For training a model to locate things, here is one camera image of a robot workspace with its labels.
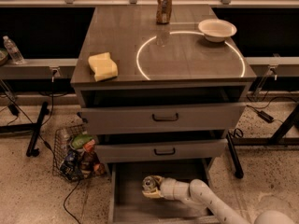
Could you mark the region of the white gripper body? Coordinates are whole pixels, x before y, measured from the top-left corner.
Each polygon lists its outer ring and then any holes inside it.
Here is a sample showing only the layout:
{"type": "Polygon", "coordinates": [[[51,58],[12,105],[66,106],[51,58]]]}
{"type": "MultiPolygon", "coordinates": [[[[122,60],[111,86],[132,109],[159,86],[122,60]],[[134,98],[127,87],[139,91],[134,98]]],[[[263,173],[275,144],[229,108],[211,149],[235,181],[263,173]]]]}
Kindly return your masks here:
{"type": "Polygon", "coordinates": [[[160,185],[160,193],[167,200],[183,201],[190,197],[189,184],[173,178],[165,178],[160,185]]]}

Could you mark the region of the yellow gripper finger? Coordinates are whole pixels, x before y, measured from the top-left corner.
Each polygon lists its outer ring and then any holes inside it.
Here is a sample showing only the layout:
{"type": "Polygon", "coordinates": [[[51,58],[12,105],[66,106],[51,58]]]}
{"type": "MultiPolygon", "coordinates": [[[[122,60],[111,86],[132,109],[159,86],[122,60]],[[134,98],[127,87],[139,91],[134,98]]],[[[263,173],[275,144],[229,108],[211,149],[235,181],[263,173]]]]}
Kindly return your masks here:
{"type": "Polygon", "coordinates": [[[162,184],[162,182],[164,181],[164,178],[162,176],[159,176],[159,175],[153,175],[152,178],[154,179],[155,184],[157,186],[160,186],[162,184]]]}
{"type": "Polygon", "coordinates": [[[161,199],[161,198],[163,198],[160,191],[154,191],[154,192],[142,191],[142,193],[146,198],[150,198],[150,199],[161,199]]]}

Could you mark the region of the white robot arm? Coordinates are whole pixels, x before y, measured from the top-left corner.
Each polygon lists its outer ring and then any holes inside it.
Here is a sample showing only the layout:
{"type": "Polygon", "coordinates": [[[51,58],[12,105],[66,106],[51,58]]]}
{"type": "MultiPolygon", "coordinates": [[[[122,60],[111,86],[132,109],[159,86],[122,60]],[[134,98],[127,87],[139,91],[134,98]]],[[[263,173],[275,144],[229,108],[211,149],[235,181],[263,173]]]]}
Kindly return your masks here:
{"type": "Polygon", "coordinates": [[[200,179],[186,183],[174,178],[150,175],[143,179],[142,188],[143,195],[151,199],[180,201],[193,209],[205,206],[220,224],[250,224],[200,179]]]}

